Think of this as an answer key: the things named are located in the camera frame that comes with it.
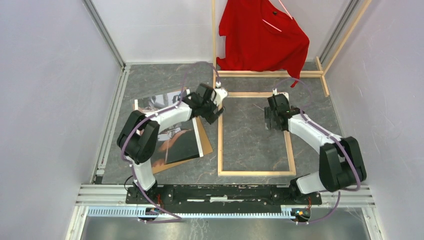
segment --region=wooden frame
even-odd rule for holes
[[[268,98],[272,92],[229,92],[229,98]],[[287,151],[288,171],[224,171],[224,125],[223,116],[218,118],[218,176],[296,176],[295,156],[292,139],[288,131],[284,131],[285,149]]]
[[[327,82],[325,75],[330,69],[331,65],[335,61],[336,57],[339,55],[341,49],[345,45],[346,41],[348,40],[349,36],[353,32],[354,28],[357,26],[359,20],[364,15],[365,11],[367,10],[368,6],[370,5],[372,0],[364,0],[358,13],[356,14],[355,18],[353,19],[352,23],[350,24],[347,32],[344,34],[342,40],[340,41],[339,45],[337,46],[337,49],[333,56],[331,57],[329,63],[325,68],[321,66],[320,58],[315,58],[315,63],[317,66],[317,71],[301,71],[300,77],[301,78],[319,78],[321,80],[322,90],[324,91],[324,96],[328,97],[330,95],[329,88],[327,87]],[[212,50],[213,50],[213,66],[217,66],[217,52],[216,52],[216,38],[217,38],[217,31],[216,31],[216,24],[215,24],[215,0],[212,0]],[[289,78],[291,77],[287,71],[223,71],[219,70],[218,74],[220,77],[223,78]],[[213,85],[215,86],[216,83],[216,74],[213,73]]]

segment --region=clothes hanger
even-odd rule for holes
[[[281,4],[282,8],[285,10],[285,12],[287,13],[287,15],[290,17],[290,19],[293,19],[292,15],[290,15],[289,11],[287,11],[287,8],[284,6],[284,4],[281,2],[281,0],[278,0],[279,3]],[[282,32],[280,29],[278,29],[276,26],[272,25],[271,23],[265,21],[264,19],[262,19],[262,21],[264,21],[266,24],[268,24],[269,26],[275,28],[276,30]]]

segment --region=gray floor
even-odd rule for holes
[[[123,184],[131,175],[129,166],[120,160],[120,149],[116,139],[132,111],[132,100],[163,94],[180,87],[190,64],[151,64],[133,65],[116,129],[110,147],[103,184]],[[308,63],[306,70],[314,70]],[[222,86],[229,92],[270,92],[280,78],[222,78]],[[331,132],[340,134],[330,98],[324,97],[319,78],[302,78],[309,92],[300,83],[290,88],[292,81],[284,82],[278,90],[288,92],[290,103],[304,108],[305,112],[318,124]],[[187,86],[195,91],[199,83],[212,85],[212,70],[207,65],[197,65],[191,69]],[[224,100],[226,112],[224,125],[224,171],[288,171],[287,154],[282,132],[265,130],[263,108],[265,98],[228,98]],[[160,184],[287,184],[293,177],[243,177],[217,175],[217,132],[218,121],[209,125],[202,120],[213,153],[194,159],[179,166],[155,174]],[[291,135],[296,172],[298,176],[318,170],[318,154],[304,141]]]
[[[328,209],[313,208],[312,220]],[[130,217],[87,217],[83,240],[369,240],[361,209],[339,208],[328,219],[296,226],[287,219],[193,218],[144,224]]]

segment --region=red shirt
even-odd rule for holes
[[[309,38],[294,18],[278,10],[269,0],[228,0],[219,35],[226,36],[225,58],[216,58],[221,70],[284,69],[293,78],[300,78]]]

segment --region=wall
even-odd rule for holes
[[[0,239],[64,239],[120,68],[81,0],[0,1]]]
[[[327,74],[345,134],[360,143],[389,240],[422,239],[422,1],[372,1]]]
[[[283,9],[278,0],[270,0]],[[127,62],[175,63],[212,60],[211,0],[94,0],[116,47]],[[283,0],[310,38],[308,59],[323,51],[349,1]],[[215,0],[218,29],[227,0]],[[216,52],[224,38],[216,31]]]

